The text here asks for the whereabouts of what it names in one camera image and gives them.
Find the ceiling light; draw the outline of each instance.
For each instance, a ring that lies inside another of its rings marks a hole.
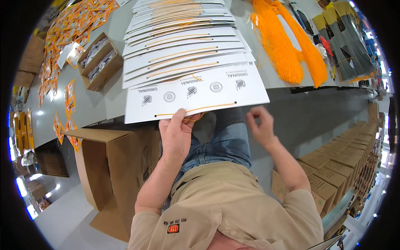
[[[35,208],[33,207],[32,204],[30,204],[29,206],[26,207],[26,209],[28,210],[30,217],[32,219],[36,218],[38,216],[38,213],[36,212]]]
[[[16,181],[17,181],[17,186],[18,186],[18,189],[20,190],[21,196],[25,197],[28,193],[26,192],[24,182],[22,181],[22,179],[20,177],[18,177],[16,179]]]

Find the white cardboard sheet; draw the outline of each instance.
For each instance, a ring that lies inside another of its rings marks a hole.
[[[191,110],[187,112],[189,116],[270,101],[253,62],[219,67],[193,76],[139,89],[129,88],[125,123],[171,118],[179,108]]]

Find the circular label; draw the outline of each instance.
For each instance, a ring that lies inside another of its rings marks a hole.
[[[220,92],[222,90],[222,84],[220,84],[219,82],[213,82],[210,85],[210,89],[212,92]]]
[[[175,100],[175,93],[174,93],[174,92],[171,92],[171,91],[166,92],[166,93],[164,94],[164,100],[165,100],[166,102],[173,102],[173,101]]]

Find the open cardboard box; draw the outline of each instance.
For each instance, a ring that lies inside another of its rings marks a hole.
[[[96,53],[96,55],[86,64],[85,68],[82,68],[81,62],[88,56],[92,46],[97,44],[104,38],[108,38],[108,42]],[[90,82],[88,74],[100,63],[100,61],[110,52],[114,50],[116,55],[104,66],[104,68],[98,73],[98,75]],[[87,90],[100,91],[110,80],[110,78],[120,69],[124,64],[122,56],[118,54],[118,51],[112,45],[111,39],[103,32],[101,33],[86,49],[82,56],[78,60],[78,70],[82,77],[83,83]]]
[[[137,194],[161,156],[160,132],[80,128],[63,134],[83,139],[76,166],[87,201],[99,211],[90,226],[128,242]]]

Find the person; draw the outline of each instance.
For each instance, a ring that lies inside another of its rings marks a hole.
[[[215,130],[207,144],[192,135],[200,114],[185,118],[181,108],[160,120],[163,153],[138,193],[129,250],[301,250],[323,241],[307,176],[274,135],[274,119],[263,106],[246,114],[247,124],[288,188],[283,204],[264,194],[250,172],[241,112],[214,111]],[[168,196],[170,207],[161,213]]]

